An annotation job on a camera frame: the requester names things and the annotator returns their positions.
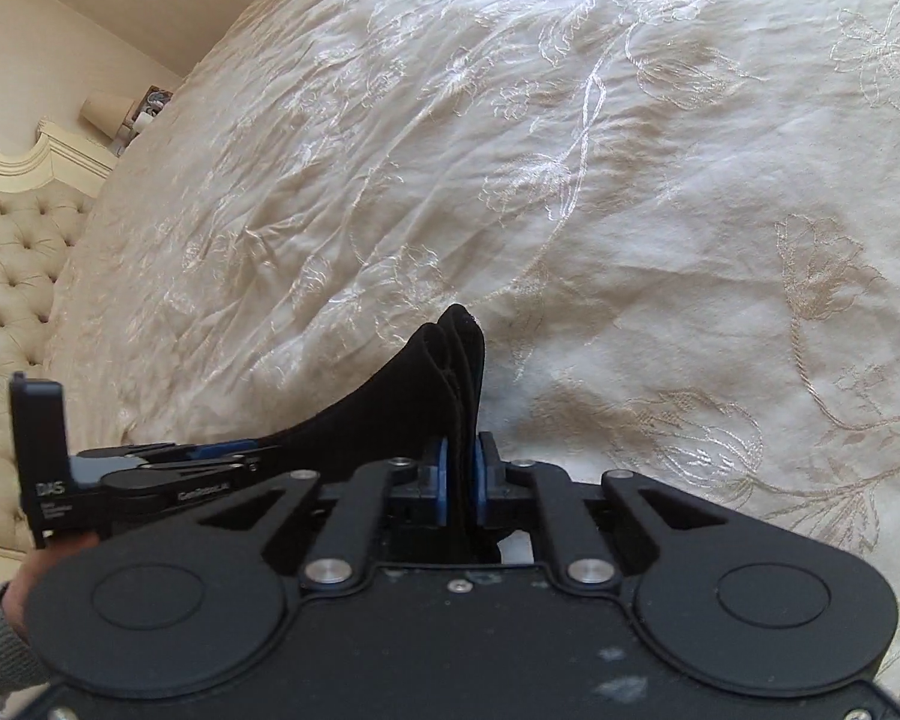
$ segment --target bed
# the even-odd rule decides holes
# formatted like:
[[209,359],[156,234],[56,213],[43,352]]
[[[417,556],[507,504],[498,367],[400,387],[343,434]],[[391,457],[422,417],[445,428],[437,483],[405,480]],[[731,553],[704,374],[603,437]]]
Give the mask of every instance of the bed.
[[116,158],[102,146],[40,122],[22,156],[0,152],[0,581],[31,546],[19,509],[7,378],[43,374],[55,282],[93,198]]
[[506,456],[656,475],[900,604],[900,0],[258,0],[58,290],[76,448],[293,424],[459,301]]

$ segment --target beige wall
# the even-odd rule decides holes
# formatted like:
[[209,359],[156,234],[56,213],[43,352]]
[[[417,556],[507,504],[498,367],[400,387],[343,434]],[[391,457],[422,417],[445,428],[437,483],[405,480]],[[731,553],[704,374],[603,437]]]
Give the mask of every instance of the beige wall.
[[175,89],[180,78],[57,0],[0,0],[3,153],[33,146],[43,116],[105,142],[79,119],[84,98],[94,89],[139,98],[151,84]]

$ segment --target circular cover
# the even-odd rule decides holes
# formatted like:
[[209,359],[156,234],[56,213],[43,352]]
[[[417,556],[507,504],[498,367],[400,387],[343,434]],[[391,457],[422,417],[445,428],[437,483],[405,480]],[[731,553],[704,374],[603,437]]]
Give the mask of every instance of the circular cover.
[[241,543],[212,528],[136,533],[66,560],[26,609],[40,658],[103,695],[183,695],[230,676],[279,625],[284,584]]
[[637,589],[645,630],[672,656],[754,695],[818,692],[879,663],[896,603],[873,568],[775,529],[756,543],[709,530],[681,533]]

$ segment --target blue strip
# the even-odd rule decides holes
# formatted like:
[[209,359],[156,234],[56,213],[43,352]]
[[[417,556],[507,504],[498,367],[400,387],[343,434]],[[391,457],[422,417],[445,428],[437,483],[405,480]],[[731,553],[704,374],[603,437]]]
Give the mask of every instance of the blue strip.
[[447,439],[440,443],[437,460],[437,525],[447,524]]
[[484,445],[477,436],[473,442],[473,482],[477,485],[477,524],[481,527],[487,523],[487,461],[484,458]]
[[213,460],[221,458],[223,455],[232,455],[234,452],[248,452],[256,448],[258,448],[257,442],[250,439],[243,439],[240,442],[207,443],[207,445],[198,446],[187,455],[187,459]]

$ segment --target folded black fabric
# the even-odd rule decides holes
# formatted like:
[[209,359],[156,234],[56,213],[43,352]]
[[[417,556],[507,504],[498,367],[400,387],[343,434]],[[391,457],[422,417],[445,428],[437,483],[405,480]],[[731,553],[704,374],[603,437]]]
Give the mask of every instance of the folded black fabric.
[[[288,467],[317,469],[324,480],[338,482],[372,461],[419,460],[434,442],[446,439],[450,551],[456,560],[472,560],[479,538],[467,532],[466,508],[483,376],[484,334],[466,308],[453,305],[436,324],[413,333],[360,389],[259,442],[283,447]],[[487,549],[495,546],[480,544],[478,552]]]

